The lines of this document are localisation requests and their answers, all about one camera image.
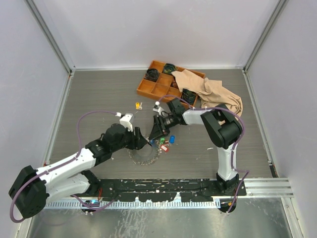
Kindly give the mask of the metal disc keyring holder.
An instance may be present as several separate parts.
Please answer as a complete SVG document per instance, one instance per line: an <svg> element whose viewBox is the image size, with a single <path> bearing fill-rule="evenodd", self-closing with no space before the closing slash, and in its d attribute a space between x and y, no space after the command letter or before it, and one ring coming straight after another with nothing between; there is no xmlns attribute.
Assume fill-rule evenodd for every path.
<svg viewBox="0 0 317 238"><path fill-rule="evenodd" d="M149 166L159 159L161 150L157 145L146 145L140 150L128 150L128 154L134 164Z"/></svg>

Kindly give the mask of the red tag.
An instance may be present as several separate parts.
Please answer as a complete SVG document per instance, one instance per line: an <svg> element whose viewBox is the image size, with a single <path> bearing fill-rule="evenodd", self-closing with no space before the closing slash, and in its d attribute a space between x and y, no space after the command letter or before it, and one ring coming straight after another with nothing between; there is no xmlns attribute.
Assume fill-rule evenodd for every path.
<svg viewBox="0 0 317 238"><path fill-rule="evenodd" d="M166 147L165 145L161 145L161 150L164 151L164 152L167 152L169 150L168 147Z"/></svg>

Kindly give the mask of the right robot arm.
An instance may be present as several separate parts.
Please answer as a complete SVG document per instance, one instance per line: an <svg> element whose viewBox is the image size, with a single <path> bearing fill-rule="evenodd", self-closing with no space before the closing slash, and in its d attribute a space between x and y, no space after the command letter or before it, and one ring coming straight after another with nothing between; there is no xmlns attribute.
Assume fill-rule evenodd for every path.
<svg viewBox="0 0 317 238"><path fill-rule="evenodd" d="M218 170L216 184L219 193L229 195L239 183L236 169L236 149L243 134L243 127L224 104L213 109L186 109L180 99L175 98L167 103L170 112L166 112L160 102L156 101L153 111L154 125L149 140L167 136L176 125L203 125L217 147Z"/></svg>

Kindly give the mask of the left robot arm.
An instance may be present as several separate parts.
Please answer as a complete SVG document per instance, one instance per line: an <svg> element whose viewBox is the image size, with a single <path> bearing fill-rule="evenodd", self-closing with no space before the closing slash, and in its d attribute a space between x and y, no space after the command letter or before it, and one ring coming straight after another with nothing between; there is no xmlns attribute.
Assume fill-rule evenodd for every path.
<svg viewBox="0 0 317 238"><path fill-rule="evenodd" d="M90 169L111 159L112 154L118 150L140 150L148 142L139 127L130 131L115 123L100 138L65 159L37 169L24 167L8 192L12 199L11 220L19 223L13 215L14 208L18 209L25 220L60 198L81 193L95 196L99 192L99 180Z"/></svg>

